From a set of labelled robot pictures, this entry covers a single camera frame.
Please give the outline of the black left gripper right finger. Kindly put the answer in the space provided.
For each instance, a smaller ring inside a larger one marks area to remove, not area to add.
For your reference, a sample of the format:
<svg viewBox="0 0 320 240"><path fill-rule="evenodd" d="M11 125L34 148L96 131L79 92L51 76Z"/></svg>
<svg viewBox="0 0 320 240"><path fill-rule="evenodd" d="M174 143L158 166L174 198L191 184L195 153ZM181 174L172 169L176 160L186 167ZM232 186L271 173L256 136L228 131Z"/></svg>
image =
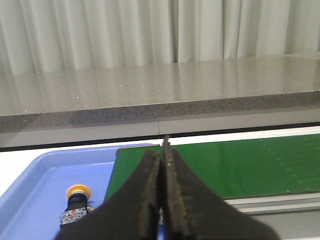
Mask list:
<svg viewBox="0 0 320 240"><path fill-rule="evenodd" d="M270 226L240 212L215 194L165 136L159 187L167 240L278 240Z"/></svg>

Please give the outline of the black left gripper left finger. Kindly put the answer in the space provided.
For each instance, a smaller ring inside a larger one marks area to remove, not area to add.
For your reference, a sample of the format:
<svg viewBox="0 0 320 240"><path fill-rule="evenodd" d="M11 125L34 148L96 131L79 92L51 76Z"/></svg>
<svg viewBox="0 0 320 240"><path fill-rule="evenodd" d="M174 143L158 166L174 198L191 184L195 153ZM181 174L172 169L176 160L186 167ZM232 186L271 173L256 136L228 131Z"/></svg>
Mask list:
<svg viewBox="0 0 320 240"><path fill-rule="evenodd" d="M100 207L64 227L56 240L156 240L160 220L160 155L144 152L125 183Z"/></svg>

